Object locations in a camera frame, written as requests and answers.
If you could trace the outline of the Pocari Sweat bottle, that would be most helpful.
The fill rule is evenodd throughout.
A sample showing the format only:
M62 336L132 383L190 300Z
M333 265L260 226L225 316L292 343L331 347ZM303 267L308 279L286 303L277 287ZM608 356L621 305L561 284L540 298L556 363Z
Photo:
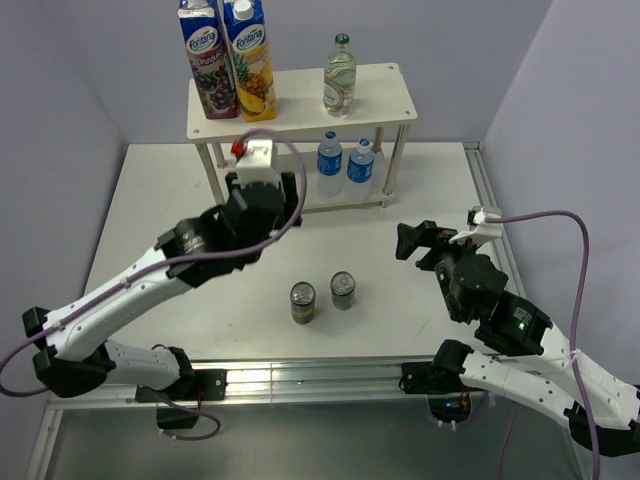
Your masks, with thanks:
M327 197L337 196L342 188L343 149L334 131L325 133L317 149L317 191Z
M351 151L347 163L345 196L352 203L363 202L369 192L375 155L368 139L361 139Z

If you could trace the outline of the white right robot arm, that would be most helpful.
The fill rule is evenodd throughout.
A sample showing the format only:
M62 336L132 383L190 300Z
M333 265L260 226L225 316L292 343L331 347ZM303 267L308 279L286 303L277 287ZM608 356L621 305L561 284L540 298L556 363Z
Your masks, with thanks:
M603 456L637 453L638 387L571 349L547 314L508 291L508 275L478 251L491 237L430 220L398 225L396 258L426 249L416 266L434 273L450 319L477 322L475 338L500 356L493 359L447 339L432 360L402 364L400 389L406 394L485 390L553 419L578 444Z

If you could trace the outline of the Chang soda bottle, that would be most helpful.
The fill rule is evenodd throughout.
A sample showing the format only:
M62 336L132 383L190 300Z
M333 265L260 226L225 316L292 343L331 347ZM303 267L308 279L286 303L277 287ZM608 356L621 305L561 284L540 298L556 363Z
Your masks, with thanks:
M339 33L324 67L323 104L335 117L346 116L351 110L356 84L356 60L350 50L350 36Z

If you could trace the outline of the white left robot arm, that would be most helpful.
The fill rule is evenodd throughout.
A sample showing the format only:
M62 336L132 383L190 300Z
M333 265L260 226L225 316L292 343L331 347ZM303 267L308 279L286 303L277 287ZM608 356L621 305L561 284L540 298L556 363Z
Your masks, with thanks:
M305 175L291 172L282 174L280 185L233 186L225 204L178 222L85 297L57 310L25 312L25 333L38 348L37 379L60 398L104 384L147 387L171 400L190 395L195 372L183 349L145 350L113 335L165 301L257 262L268 245L300 225L306 193Z

